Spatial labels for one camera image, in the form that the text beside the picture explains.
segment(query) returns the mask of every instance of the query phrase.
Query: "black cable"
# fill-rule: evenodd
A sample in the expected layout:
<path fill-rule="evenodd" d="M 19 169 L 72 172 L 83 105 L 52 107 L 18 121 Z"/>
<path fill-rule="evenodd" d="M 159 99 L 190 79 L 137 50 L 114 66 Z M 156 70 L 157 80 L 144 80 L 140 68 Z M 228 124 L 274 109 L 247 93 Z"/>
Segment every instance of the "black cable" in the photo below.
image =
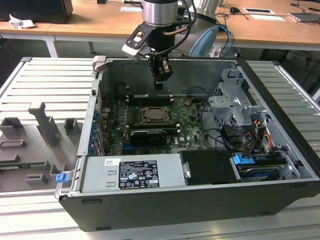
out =
<path fill-rule="evenodd" d="M 191 21 L 191 13 L 189 11 L 189 8 L 188 8 L 188 5 L 186 3 L 185 0 L 182 0 L 183 4 L 186 6 L 186 12 L 187 12 L 187 15 L 188 15 L 188 18 L 189 18 L 189 22 L 191 23 L 188 27 L 188 30 L 185 34 L 185 36 L 182 38 L 182 40 L 180 42 L 178 42 L 177 44 L 175 44 L 174 46 L 172 47 L 169 47 L 168 49 L 166 50 L 163 50 L 163 51 L 160 51 L 160 52 L 155 52 L 154 53 L 154 56 L 161 56 L 161 55 L 166 55 L 166 54 L 169 54 L 172 50 L 176 49 L 177 47 L 179 47 L 181 44 L 183 44 L 186 39 L 188 38 L 190 32 L 191 32 L 191 26 L 193 24 L 195 24 L 196 20 L 197 20 L 197 9 L 196 9 L 196 6 L 195 6 L 195 2 L 194 0 L 191 0 L 191 4 L 192 4 L 192 7 L 193 7 L 193 21 Z"/>
<path fill-rule="evenodd" d="M 255 14 L 255 13 L 216 13 L 215 16 L 218 16 L 218 15 L 225 15 L 225 16 L 234 16 L 234 15 L 242 15 L 242 16 L 246 16 L 246 15 L 259 15 L 259 16 L 274 16 L 274 17 L 288 17 L 290 16 L 289 14 L 287 15 L 270 15 L 270 14 Z"/>
<path fill-rule="evenodd" d="M 6 41 L 6 44 L 9 45 L 9 47 L 10 47 L 11 50 L 12 50 L 12 52 L 14 52 L 14 54 L 15 54 L 19 59 L 21 59 L 21 57 L 19 56 L 19 54 L 14 50 L 14 48 L 9 44 L 8 41 Z"/>
<path fill-rule="evenodd" d="M 186 95 L 189 96 L 194 89 L 201 89 L 205 94 L 208 95 L 208 97 L 210 96 L 209 93 L 208 93 L 203 87 L 201 87 L 201 86 L 194 86 L 193 88 L 191 88 L 191 89 L 187 92 Z"/>
<path fill-rule="evenodd" d="M 316 69 L 316 67 L 318 66 L 319 63 L 320 63 L 320 59 L 316 62 L 316 64 L 313 66 L 313 68 L 309 71 L 309 73 L 307 74 L 307 76 L 305 77 L 303 82 L 301 83 L 301 86 L 303 86 L 305 84 L 305 82 L 309 78 L 310 74 L 312 74 L 312 72 Z"/>

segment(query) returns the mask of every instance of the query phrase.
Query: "blue tab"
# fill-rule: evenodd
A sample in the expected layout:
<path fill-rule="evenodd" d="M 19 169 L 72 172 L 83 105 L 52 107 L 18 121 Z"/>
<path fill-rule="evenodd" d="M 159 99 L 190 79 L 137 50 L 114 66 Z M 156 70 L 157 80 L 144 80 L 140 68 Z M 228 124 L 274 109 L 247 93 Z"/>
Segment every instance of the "blue tab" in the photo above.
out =
<path fill-rule="evenodd" d="M 242 154 L 236 154 L 235 156 L 232 157 L 235 165 L 238 164 L 255 164 L 255 160 L 253 159 L 252 156 L 250 158 L 243 158 Z"/>
<path fill-rule="evenodd" d="M 69 183 L 69 176 L 70 174 L 69 173 L 59 173 L 56 175 L 55 177 L 55 182 L 57 184 L 60 184 L 60 183 Z"/>

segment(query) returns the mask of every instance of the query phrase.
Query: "wooden desk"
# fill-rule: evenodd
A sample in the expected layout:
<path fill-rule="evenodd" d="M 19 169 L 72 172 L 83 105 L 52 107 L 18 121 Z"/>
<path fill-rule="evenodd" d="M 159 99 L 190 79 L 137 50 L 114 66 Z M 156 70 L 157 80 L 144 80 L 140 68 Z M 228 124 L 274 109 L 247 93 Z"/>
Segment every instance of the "wooden desk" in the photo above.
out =
<path fill-rule="evenodd" d="M 139 12 L 122 12 L 122 3 L 72 0 L 73 14 L 67 24 L 52 24 L 49 35 L 128 38 L 143 22 Z"/>
<path fill-rule="evenodd" d="M 19 30 L 7 22 L 0 22 L 0 34 L 4 38 L 38 39 L 46 41 L 50 55 L 58 57 L 55 41 L 117 42 L 124 43 L 133 30 L 142 23 L 142 14 L 121 12 L 121 0 L 97 4 L 95 0 L 72 0 L 73 14 L 67 24 L 37 23 L 36 28 Z M 245 13 L 243 8 L 271 9 L 276 15 L 289 12 L 302 12 L 290 6 L 289 0 L 228 0 Z M 320 8 L 314 2 L 302 2 L 300 6 L 308 11 L 309 7 Z M 218 12 L 230 13 L 230 7 L 218 7 Z M 286 50 L 320 51 L 320 25 L 296 23 L 290 16 L 285 21 L 255 20 L 247 15 L 230 15 L 226 20 L 228 29 L 234 35 L 234 47 L 269 48 Z M 217 17 L 224 24 L 222 17 Z M 224 32 L 217 36 L 216 43 L 227 40 Z"/>
<path fill-rule="evenodd" d="M 302 13 L 302 10 L 291 6 L 289 0 L 229 0 L 228 3 L 235 4 L 243 14 L 247 12 L 243 8 L 270 9 L 275 15 L 288 15 L 288 13 Z M 308 8 L 320 8 L 319 3 L 300 1 L 299 5 L 307 12 Z M 218 12 L 230 13 L 230 6 L 218 7 Z M 291 16 L 282 16 L 285 21 L 255 20 L 250 15 L 230 15 L 226 20 L 229 31 L 234 35 L 235 46 L 254 48 L 257 44 L 282 45 L 282 46 L 320 46 L 320 25 L 316 23 L 297 23 Z M 217 17 L 221 24 L 222 17 Z"/>

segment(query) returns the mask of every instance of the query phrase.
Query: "warning label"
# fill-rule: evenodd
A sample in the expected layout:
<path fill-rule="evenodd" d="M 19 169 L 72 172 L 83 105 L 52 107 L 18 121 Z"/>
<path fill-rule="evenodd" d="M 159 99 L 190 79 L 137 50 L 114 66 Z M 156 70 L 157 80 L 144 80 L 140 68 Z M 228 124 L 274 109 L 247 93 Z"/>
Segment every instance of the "warning label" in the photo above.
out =
<path fill-rule="evenodd" d="M 156 160 L 121 161 L 119 164 L 119 188 L 158 188 L 159 175 Z"/>

